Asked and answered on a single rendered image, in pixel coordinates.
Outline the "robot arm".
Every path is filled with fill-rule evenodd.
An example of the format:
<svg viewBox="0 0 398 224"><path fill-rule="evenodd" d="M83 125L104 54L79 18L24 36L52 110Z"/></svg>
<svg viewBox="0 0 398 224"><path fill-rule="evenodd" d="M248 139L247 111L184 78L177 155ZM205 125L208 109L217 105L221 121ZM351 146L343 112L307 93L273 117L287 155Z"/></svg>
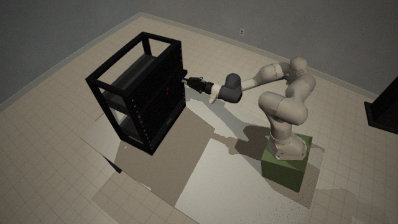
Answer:
<svg viewBox="0 0 398 224"><path fill-rule="evenodd" d="M281 62L266 65L255 77L242 82L238 74L231 73L226 77L225 85L217 82L211 87L209 103L213 104L217 98L238 103L243 95L242 91L283 79L287 80L288 85L286 97L266 91L258 100L260 109L271 124L269 150L277 160L303 160L307 145L291 130L292 124L299 126L307 120L308 109L304 101L316 85L315 78L308 74L305 57L294 57L290 64Z"/></svg>

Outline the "black server rack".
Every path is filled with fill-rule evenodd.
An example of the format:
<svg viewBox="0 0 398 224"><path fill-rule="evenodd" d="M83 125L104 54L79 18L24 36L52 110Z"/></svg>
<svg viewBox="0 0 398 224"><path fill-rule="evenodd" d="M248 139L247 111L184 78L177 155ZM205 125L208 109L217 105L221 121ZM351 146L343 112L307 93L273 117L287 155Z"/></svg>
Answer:
<svg viewBox="0 0 398 224"><path fill-rule="evenodd" d="M149 39L170 45L155 57ZM111 85L97 80L140 41L144 54ZM120 140L152 156L186 107L187 73L181 41L141 32L85 80ZM120 125L109 107L127 115Z"/></svg>

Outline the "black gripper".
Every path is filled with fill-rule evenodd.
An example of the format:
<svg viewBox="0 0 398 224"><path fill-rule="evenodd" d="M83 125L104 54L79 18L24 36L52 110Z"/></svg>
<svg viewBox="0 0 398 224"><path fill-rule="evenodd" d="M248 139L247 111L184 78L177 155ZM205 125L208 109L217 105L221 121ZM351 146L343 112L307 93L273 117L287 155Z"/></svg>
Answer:
<svg viewBox="0 0 398 224"><path fill-rule="evenodd" d="M203 81L203 77L200 78L195 78L195 77L190 77L189 79L184 78L182 82L187 83L187 85L190 88L193 88L194 90L198 91L200 94L202 92L205 92L206 94L211 94L211 88L214 85L214 83L211 82L206 82Z"/></svg>

